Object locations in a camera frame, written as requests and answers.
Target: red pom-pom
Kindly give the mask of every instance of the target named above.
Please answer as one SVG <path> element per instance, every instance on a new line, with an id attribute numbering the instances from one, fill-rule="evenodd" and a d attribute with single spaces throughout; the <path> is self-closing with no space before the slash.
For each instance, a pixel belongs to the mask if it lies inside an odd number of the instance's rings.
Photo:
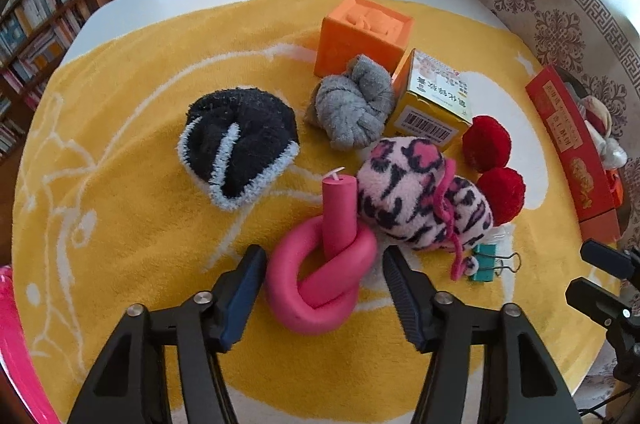
<path id="1" fill-rule="evenodd" d="M 522 175 L 511 168 L 493 168 L 476 184 L 494 214 L 494 226 L 511 222 L 524 205 L 526 186 Z"/>
<path id="2" fill-rule="evenodd" d="M 511 155 L 509 132 L 490 115 L 477 115 L 462 136 L 466 163 L 479 173 L 507 166 Z"/>

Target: gray cloth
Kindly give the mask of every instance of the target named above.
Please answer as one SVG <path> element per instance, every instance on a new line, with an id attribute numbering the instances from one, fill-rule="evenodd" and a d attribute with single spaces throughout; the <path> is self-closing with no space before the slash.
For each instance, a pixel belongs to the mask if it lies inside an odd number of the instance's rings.
<path id="1" fill-rule="evenodd" d="M 320 81 L 305 120 L 326 131 L 332 148 L 364 148 L 382 136 L 395 104 L 389 72 L 361 54 L 344 74 Z"/>

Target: yellow and white box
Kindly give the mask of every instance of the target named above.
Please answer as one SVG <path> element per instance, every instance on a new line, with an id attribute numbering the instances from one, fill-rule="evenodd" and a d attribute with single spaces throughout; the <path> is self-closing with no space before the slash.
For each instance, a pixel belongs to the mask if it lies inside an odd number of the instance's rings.
<path id="1" fill-rule="evenodd" d="M 385 137 L 415 135 L 444 150 L 471 126 L 465 79 L 418 49 L 400 63 L 393 86 L 398 102 L 386 124 Z"/>

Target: teal binder clip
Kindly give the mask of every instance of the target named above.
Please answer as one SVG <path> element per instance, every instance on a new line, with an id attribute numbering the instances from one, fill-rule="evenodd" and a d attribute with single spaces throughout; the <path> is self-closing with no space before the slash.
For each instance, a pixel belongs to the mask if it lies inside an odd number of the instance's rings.
<path id="1" fill-rule="evenodd" d="M 513 253 L 508 257 L 496 256 L 497 244 L 479 244 L 473 249 L 473 256 L 465 259 L 466 275 L 473 281 L 493 281 L 494 276 L 500 276 L 502 271 L 508 269 L 517 273 L 522 266 L 522 258 L 519 253 Z M 505 265 L 504 260 L 518 258 L 517 266 Z"/>

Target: bookshelf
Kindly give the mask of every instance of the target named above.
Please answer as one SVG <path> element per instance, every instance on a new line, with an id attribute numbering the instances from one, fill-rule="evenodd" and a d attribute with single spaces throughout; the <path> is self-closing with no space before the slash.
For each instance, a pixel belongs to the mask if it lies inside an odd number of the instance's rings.
<path id="1" fill-rule="evenodd" d="M 40 97 L 79 30 L 104 0 L 0 4 L 0 165 L 26 139 Z"/>

